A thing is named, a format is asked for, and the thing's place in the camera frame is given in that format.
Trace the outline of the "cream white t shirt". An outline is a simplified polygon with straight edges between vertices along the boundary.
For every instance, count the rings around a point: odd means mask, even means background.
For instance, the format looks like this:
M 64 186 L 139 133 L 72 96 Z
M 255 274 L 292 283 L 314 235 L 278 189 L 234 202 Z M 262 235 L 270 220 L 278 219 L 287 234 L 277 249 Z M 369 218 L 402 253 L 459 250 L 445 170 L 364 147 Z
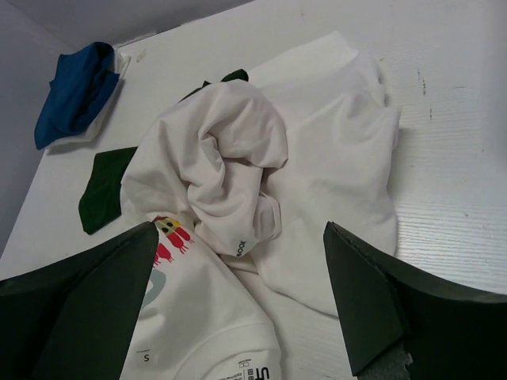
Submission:
M 281 231 L 264 171 L 288 159 L 284 121 L 248 82 L 209 85 L 164 111 L 121 181 L 123 215 L 173 215 L 217 253 L 242 257 Z

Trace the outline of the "white printed graphic t shirt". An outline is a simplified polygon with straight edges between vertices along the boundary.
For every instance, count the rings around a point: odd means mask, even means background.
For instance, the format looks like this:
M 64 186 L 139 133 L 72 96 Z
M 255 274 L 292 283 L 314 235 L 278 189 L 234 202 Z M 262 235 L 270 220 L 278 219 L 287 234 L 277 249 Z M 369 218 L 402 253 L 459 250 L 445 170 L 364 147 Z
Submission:
M 232 271 L 173 215 L 158 247 L 122 379 L 280 379 L 273 323 Z

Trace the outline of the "dark green t shirt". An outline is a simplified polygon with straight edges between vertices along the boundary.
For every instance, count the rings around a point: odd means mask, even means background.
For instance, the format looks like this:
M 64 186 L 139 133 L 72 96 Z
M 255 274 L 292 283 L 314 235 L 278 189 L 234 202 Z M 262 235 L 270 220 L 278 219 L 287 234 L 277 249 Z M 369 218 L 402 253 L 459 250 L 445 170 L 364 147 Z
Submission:
M 140 147 L 97 154 L 78 212 L 83 230 L 94 234 L 121 215 L 131 222 L 171 216 L 191 224 L 203 216 L 199 206 L 223 201 L 225 166 L 212 127 L 230 124 L 248 101 L 231 80 L 248 81 L 243 69 L 221 82 L 204 82 L 163 111 L 152 123 Z

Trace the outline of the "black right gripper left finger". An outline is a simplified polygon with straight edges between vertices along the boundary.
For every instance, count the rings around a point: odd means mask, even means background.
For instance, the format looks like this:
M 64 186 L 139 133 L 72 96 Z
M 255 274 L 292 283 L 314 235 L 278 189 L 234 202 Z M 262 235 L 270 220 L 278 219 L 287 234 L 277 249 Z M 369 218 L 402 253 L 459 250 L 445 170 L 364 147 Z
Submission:
M 1 282 L 3 379 L 118 379 L 158 246 L 144 222 Z

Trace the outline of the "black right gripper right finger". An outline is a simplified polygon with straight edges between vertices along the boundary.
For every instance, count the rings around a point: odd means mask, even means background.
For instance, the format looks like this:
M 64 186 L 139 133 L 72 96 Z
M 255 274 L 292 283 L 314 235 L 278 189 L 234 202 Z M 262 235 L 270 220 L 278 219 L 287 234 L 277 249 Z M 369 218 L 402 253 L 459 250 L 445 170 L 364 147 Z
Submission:
M 354 377 L 505 378 L 503 294 L 432 275 L 334 222 L 323 240 Z

